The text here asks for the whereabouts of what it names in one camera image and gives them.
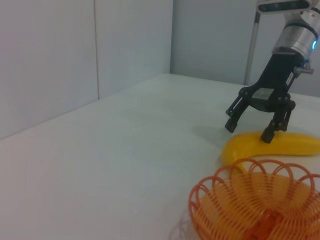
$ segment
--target white wall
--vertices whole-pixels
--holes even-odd
[[[0,2],[0,138],[98,98],[93,0]]]
[[[100,97],[170,71],[173,0],[96,0]]]
[[[171,73],[242,84],[254,0],[174,0]]]
[[[259,79],[264,71],[283,28],[285,19],[282,14],[262,15],[255,46],[253,64],[249,84],[252,85]],[[290,93],[298,93],[320,97],[320,49],[315,49],[311,55],[311,66],[314,74],[301,74],[294,80]]]

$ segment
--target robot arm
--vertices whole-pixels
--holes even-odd
[[[261,0],[259,13],[284,13],[285,26],[272,56],[259,80],[240,90],[226,113],[230,119],[225,128],[233,133],[238,120],[251,106],[258,111],[274,113],[261,139],[271,143],[275,131],[286,131],[296,104],[288,93],[300,74],[313,74],[310,55],[320,36],[320,2],[318,0]]]

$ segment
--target orange wire basket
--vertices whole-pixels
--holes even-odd
[[[245,162],[251,163],[248,172],[237,167]],[[277,165],[271,173],[264,167],[268,163]],[[305,176],[294,179],[292,168],[303,170]],[[222,179],[219,174],[225,170],[230,173]],[[280,175],[281,170],[288,176]],[[294,163],[238,160],[192,189],[193,226],[203,240],[320,240],[320,193],[315,190],[315,178],[320,175]]]

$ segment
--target toy banana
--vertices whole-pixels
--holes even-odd
[[[320,154],[320,138],[314,136],[277,132],[267,144],[261,140],[262,132],[242,133],[232,137],[222,151],[222,162],[232,165],[239,159],[263,155],[314,156]]]

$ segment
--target table surface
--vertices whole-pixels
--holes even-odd
[[[163,74],[1,140],[0,238],[197,239],[189,193],[221,166],[241,87]],[[292,98],[288,130],[320,136],[320,98]],[[235,133],[271,118],[249,108]],[[320,170],[317,156],[292,161]]]

